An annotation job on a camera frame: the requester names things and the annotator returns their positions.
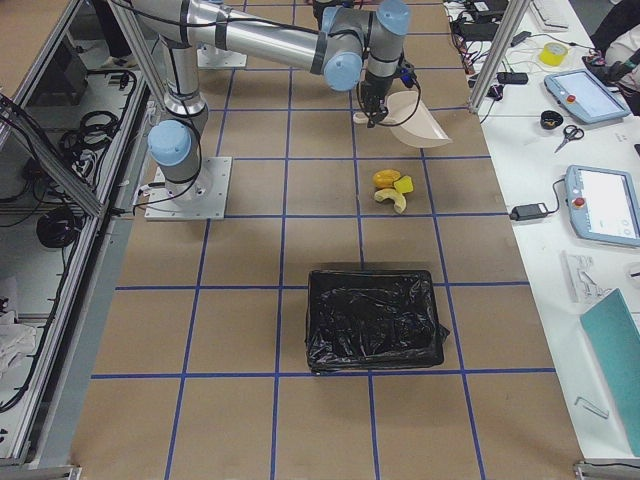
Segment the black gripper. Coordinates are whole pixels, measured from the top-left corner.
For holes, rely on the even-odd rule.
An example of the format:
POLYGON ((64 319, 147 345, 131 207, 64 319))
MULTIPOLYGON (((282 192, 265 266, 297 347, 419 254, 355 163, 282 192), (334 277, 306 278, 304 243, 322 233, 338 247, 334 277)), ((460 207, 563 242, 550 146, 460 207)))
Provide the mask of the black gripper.
POLYGON ((367 119, 368 128, 375 127, 375 114, 378 120, 384 120, 388 116, 386 98, 393 82, 394 75, 380 77, 375 74, 366 74, 358 85, 358 101, 367 119))

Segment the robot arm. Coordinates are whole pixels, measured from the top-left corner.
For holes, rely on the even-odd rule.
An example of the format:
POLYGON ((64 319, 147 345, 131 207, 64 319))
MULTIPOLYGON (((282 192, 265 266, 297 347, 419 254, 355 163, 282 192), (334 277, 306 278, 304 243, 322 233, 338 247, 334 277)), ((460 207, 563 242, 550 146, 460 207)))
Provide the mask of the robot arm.
POLYGON ((355 91, 370 128, 389 126, 389 90, 411 71, 404 55, 411 12, 403 1, 383 1, 373 10, 315 1, 317 29, 253 16, 221 1, 109 5, 120 27, 141 20, 161 40, 169 117, 152 129, 149 149, 164 176, 167 200, 180 205, 204 198, 212 183, 199 146, 208 115, 200 93, 198 46, 302 69, 323 77, 334 91, 355 91))

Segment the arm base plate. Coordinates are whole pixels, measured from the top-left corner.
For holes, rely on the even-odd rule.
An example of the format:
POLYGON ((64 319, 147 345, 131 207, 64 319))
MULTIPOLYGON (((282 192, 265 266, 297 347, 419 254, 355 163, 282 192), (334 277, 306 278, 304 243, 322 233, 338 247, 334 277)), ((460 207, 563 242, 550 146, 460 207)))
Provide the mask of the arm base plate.
POLYGON ((152 188, 144 217, 148 221, 223 220, 226 211, 229 182, 232 171, 231 157, 206 157, 199 177, 186 193, 174 199, 189 183, 180 186, 169 183, 156 168, 154 181, 161 186, 152 188))
POLYGON ((197 50, 198 68, 201 70, 226 70, 245 68, 247 56, 238 52, 201 44, 197 50))

